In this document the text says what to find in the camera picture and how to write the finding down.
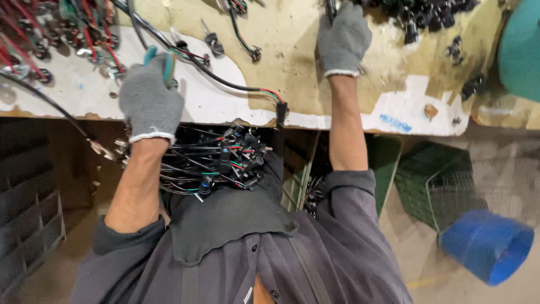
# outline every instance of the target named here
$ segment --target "blue bucket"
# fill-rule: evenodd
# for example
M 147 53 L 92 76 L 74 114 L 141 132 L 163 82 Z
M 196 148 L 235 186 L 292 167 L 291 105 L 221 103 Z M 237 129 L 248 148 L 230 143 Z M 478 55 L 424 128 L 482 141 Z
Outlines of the blue bucket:
M 534 230 L 487 210 L 465 213 L 439 236 L 439 246 L 480 280 L 496 286 L 523 264 Z

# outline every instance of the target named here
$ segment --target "glove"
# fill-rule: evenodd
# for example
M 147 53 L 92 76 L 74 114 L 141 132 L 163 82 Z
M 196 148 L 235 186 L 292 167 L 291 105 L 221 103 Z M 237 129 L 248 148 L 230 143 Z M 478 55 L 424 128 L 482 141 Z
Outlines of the glove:
M 371 45 L 372 32 L 363 16 L 362 7 L 351 2 L 337 13 L 334 24 L 321 17 L 317 47 L 322 58 L 325 77 L 348 75 L 358 77 L 358 63 Z
M 163 76 L 167 54 L 151 59 L 147 66 L 136 64 L 127 73 L 120 90 L 120 109 L 132 132 L 130 142 L 164 137 L 174 144 L 184 98 L 176 88 L 168 90 Z

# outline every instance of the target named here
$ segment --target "wire harness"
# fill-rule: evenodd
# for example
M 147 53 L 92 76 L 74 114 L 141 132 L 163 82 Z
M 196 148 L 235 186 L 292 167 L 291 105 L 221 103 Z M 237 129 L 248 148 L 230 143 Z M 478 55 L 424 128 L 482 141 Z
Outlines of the wire harness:
M 259 169 L 271 148 L 261 143 L 256 129 L 240 125 L 198 128 L 179 126 L 179 140 L 161 161 L 160 189 L 203 200 L 220 186 L 249 190 L 262 178 Z M 117 145 L 127 164 L 129 145 L 122 140 Z
M 285 118 L 288 112 L 288 104 L 283 101 L 281 96 L 279 96 L 278 93 L 275 91 L 269 90 L 269 89 L 263 89 L 263 88 L 252 88 L 252 87 L 244 87 L 241 85 L 237 85 L 231 82 L 228 82 L 221 77 L 217 76 L 213 72 L 211 72 L 208 69 L 208 65 L 210 63 L 209 58 L 207 56 L 201 57 L 198 55 L 195 55 L 189 51 L 188 45 L 183 40 L 178 40 L 175 42 L 175 44 L 172 44 L 161 32 L 159 32 L 155 27 L 153 27 L 147 20 L 142 18 L 137 12 L 132 8 L 129 9 L 128 5 L 122 0 L 112 0 L 114 5 L 118 7 L 121 11 L 126 13 L 128 16 L 131 17 L 132 21 L 136 25 L 135 27 L 141 26 L 143 29 L 147 30 L 156 40 L 158 40 L 164 47 L 167 49 L 175 51 L 179 56 L 181 56 L 185 60 L 189 60 L 193 62 L 201 71 L 203 71 L 205 74 L 209 75 L 210 78 L 214 79 L 215 81 L 229 87 L 232 89 L 245 91 L 245 92 L 262 92 L 275 100 L 277 100 L 276 105 L 276 126 L 278 128 L 282 128 L 285 125 Z M 141 41 L 141 44 L 143 46 L 147 45 L 144 41 L 142 36 L 139 36 L 139 39 Z

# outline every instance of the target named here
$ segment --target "forearm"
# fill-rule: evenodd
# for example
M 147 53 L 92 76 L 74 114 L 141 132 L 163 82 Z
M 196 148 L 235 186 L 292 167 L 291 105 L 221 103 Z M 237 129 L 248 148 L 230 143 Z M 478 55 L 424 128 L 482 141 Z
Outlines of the forearm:
M 161 157 L 168 147 L 163 138 L 138 141 L 120 179 L 105 224 L 119 233 L 133 233 L 159 218 Z
M 328 80 L 332 89 L 332 167 L 336 171 L 367 170 L 367 147 L 356 95 L 356 79 L 336 75 Z

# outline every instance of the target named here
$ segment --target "metal key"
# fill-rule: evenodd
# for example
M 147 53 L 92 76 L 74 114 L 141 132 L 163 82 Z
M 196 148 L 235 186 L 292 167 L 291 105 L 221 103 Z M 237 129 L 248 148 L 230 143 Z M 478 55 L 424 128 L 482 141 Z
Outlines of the metal key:
M 206 37 L 204 38 L 206 44 L 208 44 L 215 57 L 223 55 L 225 50 L 223 49 L 223 44 L 221 44 L 221 41 L 218 39 L 218 35 L 215 32 L 210 32 L 210 29 L 208 29 L 203 19 L 201 19 L 201 22 L 204 32 L 206 33 Z

